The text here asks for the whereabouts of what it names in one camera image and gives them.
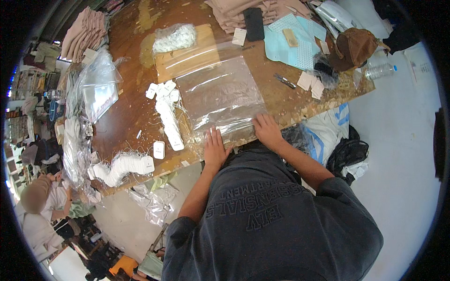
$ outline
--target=brown cap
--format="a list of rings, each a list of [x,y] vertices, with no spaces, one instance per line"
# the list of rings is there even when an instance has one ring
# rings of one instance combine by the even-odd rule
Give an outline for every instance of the brown cap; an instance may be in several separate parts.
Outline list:
[[[389,48],[366,29],[349,28],[339,34],[328,60],[337,71],[359,67],[375,52],[378,45]]]

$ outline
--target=wooden block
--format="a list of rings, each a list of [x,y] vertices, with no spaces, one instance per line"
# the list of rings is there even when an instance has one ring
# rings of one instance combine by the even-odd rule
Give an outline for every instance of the wooden block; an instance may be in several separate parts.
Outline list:
[[[194,46],[155,55],[158,83],[220,61],[211,25],[203,24],[195,27],[195,30],[197,40]]]
[[[288,42],[289,47],[298,47],[297,38],[295,38],[292,29],[283,29],[283,34],[284,37],[286,37],[286,41]]]

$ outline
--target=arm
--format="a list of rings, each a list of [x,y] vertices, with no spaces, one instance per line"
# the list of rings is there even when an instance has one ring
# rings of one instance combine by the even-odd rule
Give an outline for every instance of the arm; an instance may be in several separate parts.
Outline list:
[[[138,270],[138,273],[137,274],[133,274],[133,276],[131,278],[133,278],[135,280],[138,280],[138,281],[148,281],[146,277],[147,277],[147,275],[145,273],[143,273],[142,271]]]
[[[198,223],[205,213],[208,200],[209,185],[214,176],[219,172],[221,166],[230,154],[233,146],[226,151],[222,142],[220,130],[213,126],[212,133],[208,131],[205,141],[205,168],[200,178],[195,183],[189,195],[184,201],[178,217],[189,217]]]
[[[56,219],[63,219],[69,215],[70,206],[72,205],[72,195],[70,189],[66,190],[67,200],[64,204],[64,210],[53,210],[52,221]]]
[[[255,132],[258,139],[273,152],[279,154],[291,164],[306,183],[317,191],[319,185],[327,178],[333,178],[330,173],[319,162],[305,153],[293,148],[281,136],[278,124],[268,114],[258,114],[253,119]]]

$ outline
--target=green fabric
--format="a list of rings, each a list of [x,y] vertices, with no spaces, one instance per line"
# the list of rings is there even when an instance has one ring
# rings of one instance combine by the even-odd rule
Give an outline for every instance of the green fabric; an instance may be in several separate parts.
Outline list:
[[[88,207],[86,204],[81,202],[81,200],[77,200],[72,202],[72,205],[70,205],[69,217],[72,219],[81,218],[92,214],[94,211],[94,206]]]
[[[168,183],[169,181],[171,181],[174,177],[176,177],[178,175],[177,172],[173,172],[170,174],[166,174],[164,176],[161,177],[155,177],[154,178],[154,182],[152,185],[152,189],[150,189],[150,191],[153,192],[153,190],[157,189],[158,187]]]
[[[144,260],[139,265],[138,270],[156,280],[161,280],[162,261],[154,253],[148,251]]]

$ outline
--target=black phone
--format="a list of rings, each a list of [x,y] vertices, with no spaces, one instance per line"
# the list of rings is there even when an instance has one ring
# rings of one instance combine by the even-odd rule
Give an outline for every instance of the black phone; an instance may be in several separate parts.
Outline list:
[[[264,27],[262,24],[262,11],[260,8],[248,8],[243,11],[247,40],[250,42],[264,39]]]

